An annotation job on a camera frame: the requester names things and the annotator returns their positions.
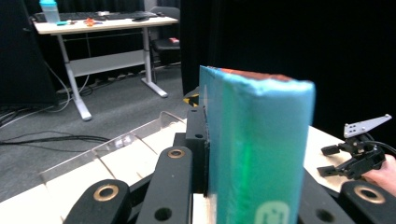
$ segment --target white table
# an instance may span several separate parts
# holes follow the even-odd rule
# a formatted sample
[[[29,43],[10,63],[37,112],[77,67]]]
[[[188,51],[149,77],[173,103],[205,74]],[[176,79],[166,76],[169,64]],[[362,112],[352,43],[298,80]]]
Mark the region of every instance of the white table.
[[[82,119],[90,120],[92,115],[79,95],[76,77],[144,64],[146,69],[146,77],[142,78],[142,81],[155,92],[157,92],[161,97],[167,97],[167,93],[151,80],[148,27],[169,25],[172,23],[177,23],[177,20],[168,17],[157,17],[141,22],[132,21],[130,19],[100,22],[102,24],[95,24],[94,26],[87,26],[84,21],[77,21],[77,23],[73,25],[69,24],[63,26],[57,26],[56,24],[50,24],[46,22],[35,23],[35,28],[39,34],[56,35],[58,37],[58,42],[64,57],[64,66],[66,68],[74,95],[73,100]],[[67,56],[63,35],[134,28],[142,28],[143,30],[143,49],[141,50],[74,61],[70,61]]]
[[[87,163],[52,179],[47,186],[39,185],[0,203],[0,223],[61,224],[61,217],[67,216],[73,204],[87,187],[102,179],[113,178],[106,168],[110,169],[117,179],[132,185],[154,171],[161,151],[172,146],[174,134],[185,132],[185,128],[185,125],[180,122],[173,123],[170,127],[143,139],[151,148],[142,142],[135,141],[127,147],[121,147],[105,155],[102,161]],[[128,142],[128,139],[124,135],[113,141],[116,145],[122,145],[122,142]],[[319,184],[338,192],[347,179],[343,176],[323,178],[318,174],[317,167],[336,166],[350,158],[350,155],[343,151],[330,157],[322,155],[320,151],[322,147],[341,142],[340,139],[311,127],[304,160],[305,169]],[[106,164],[106,168],[100,164],[101,162]],[[193,223],[208,223],[206,220],[208,200],[200,194],[195,194],[193,201]]]

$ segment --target floor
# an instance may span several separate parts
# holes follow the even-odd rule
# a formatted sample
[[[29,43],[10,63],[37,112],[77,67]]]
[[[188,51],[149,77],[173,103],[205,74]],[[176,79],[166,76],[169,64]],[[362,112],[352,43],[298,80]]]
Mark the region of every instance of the floor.
[[[168,93],[162,98],[140,81],[143,75],[119,77],[83,96],[92,120],[83,121],[74,103],[60,112],[26,111],[0,127],[0,141],[37,140],[89,135],[113,139],[152,120],[162,111],[182,119],[190,105],[183,101],[180,66],[157,68],[157,84]],[[38,173],[66,161],[100,141],[68,140],[15,145],[0,144],[0,202],[42,183]]]

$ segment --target bolt hole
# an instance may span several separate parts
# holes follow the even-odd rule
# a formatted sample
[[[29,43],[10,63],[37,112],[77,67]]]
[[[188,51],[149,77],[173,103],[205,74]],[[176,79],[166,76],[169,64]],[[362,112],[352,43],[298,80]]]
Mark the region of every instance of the bolt hole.
[[[172,216],[172,210],[169,208],[160,208],[155,212],[154,216],[159,221],[166,221]]]
[[[375,193],[373,193],[372,191],[367,190],[367,189],[363,189],[363,190],[361,191],[361,193],[364,194],[365,196],[367,196],[368,198],[371,198],[371,199],[377,198],[377,196],[376,196]]]
[[[172,156],[180,156],[181,152],[175,150],[175,151],[172,151],[171,154],[172,154]]]
[[[324,209],[317,209],[317,217],[324,222],[334,222],[334,216]]]
[[[102,190],[99,192],[99,195],[100,195],[101,197],[107,197],[107,196],[111,195],[113,192],[114,192],[113,189],[102,189]]]

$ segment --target orange object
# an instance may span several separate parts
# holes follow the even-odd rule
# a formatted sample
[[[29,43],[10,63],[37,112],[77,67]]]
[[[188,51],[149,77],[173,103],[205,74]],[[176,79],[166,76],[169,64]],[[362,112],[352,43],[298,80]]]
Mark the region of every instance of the orange object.
[[[93,26],[95,24],[95,20],[92,18],[87,18],[87,20],[85,20],[85,24],[87,24],[87,26]]]

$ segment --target clear acrylic panel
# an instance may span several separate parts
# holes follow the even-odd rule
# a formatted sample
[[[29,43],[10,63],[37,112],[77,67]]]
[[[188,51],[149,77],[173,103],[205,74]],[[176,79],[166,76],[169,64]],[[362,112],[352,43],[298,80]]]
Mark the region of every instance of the clear acrylic panel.
[[[175,133],[186,132],[186,120],[168,112],[137,129],[40,173],[61,219],[92,184],[103,179],[131,186],[154,172],[161,152],[173,145]]]

